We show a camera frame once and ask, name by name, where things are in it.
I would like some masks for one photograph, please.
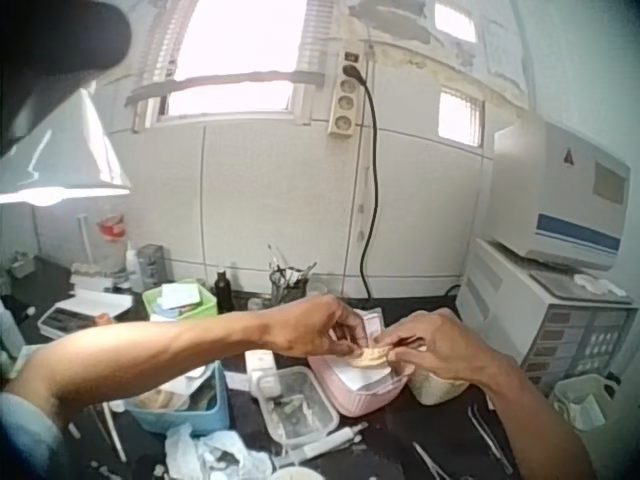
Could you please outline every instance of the blue stripe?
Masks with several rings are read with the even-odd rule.
[[[553,238],[562,237],[558,240],[608,253],[618,253],[620,250],[620,239],[617,237],[543,213],[538,215],[537,231],[539,235],[551,234]]]

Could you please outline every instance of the black countertop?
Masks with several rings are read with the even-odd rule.
[[[66,268],[38,259],[36,272],[14,282],[14,296],[36,307],[35,315],[20,325],[27,343],[51,341],[40,334],[37,321],[55,302],[70,296],[69,276]],[[390,325],[413,311],[453,307],[453,303],[452,298],[445,297],[376,299],[373,306],[382,308],[385,323]],[[146,319],[147,314],[142,302],[138,301],[121,317],[118,317],[119,321],[140,320]],[[280,356],[276,362],[279,368],[306,365],[303,360]],[[227,358],[222,363],[226,370],[244,372],[242,355]],[[488,410],[484,394],[476,387],[470,387],[459,397],[434,407],[421,405],[405,388],[395,401],[376,412],[357,419],[341,418],[340,427],[362,421],[369,423],[360,444],[329,453],[305,465],[329,480],[346,477],[352,480],[432,478],[411,446],[415,441],[453,479],[463,476],[509,478],[491,457],[486,443],[467,417],[467,407],[474,403],[479,406],[480,414],[515,466],[504,429],[495,413]],[[281,453],[281,447],[269,437],[257,402],[248,393],[230,390],[229,404],[231,428],[240,433],[249,448]],[[127,412],[114,415],[128,458],[127,464],[120,463],[87,410],[74,419],[82,438],[75,440],[65,432],[73,478],[104,478],[89,466],[92,461],[107,465],[111,472],[124,479],[134,480],[150,479],[154,466],[164,464],[164,436],[143,430]]]

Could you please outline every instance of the green container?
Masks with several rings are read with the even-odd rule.
[[[181,280],[176,283],[196,283],[198,285],[198,290],[200,291],[200,300],[202,302],[202,305],[198,308],[179,316],[176,320],[186,320],[187,318],[198,317],[215,317],[218,315],[218,301],[216,300],[216,297],[209,292],[209,290],[204,288],[195,280]],[[149,315],[153,315],[155,313],[152,305],[158,301],[160,295],[162,295],[162,287],[147,290],[142,294],[142,301],[144,302],[144,306]]]

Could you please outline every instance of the lamp shade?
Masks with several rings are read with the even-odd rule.
[[[0,203],[47,206],[129,193],[91,96],[80,89],[0,160]]]

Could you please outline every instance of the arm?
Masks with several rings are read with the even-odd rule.
[[[395,347],[390,361],[412,363],[441,378],[482,388],[505,427],[524,478],[595,478],[587,451],[571,426],[510,358],[490,348],[450,310],[414,313],[382,333],[376,343]]]
[[[335,341],[339,326],[349,339]],[[264,348],[290,356],[350,355],[363,343],[362,319],[326,295],[262,312],[175,323],[90,328],[44,347],[7,391],[59,426],[87,405],[144,393],[201,365]]]

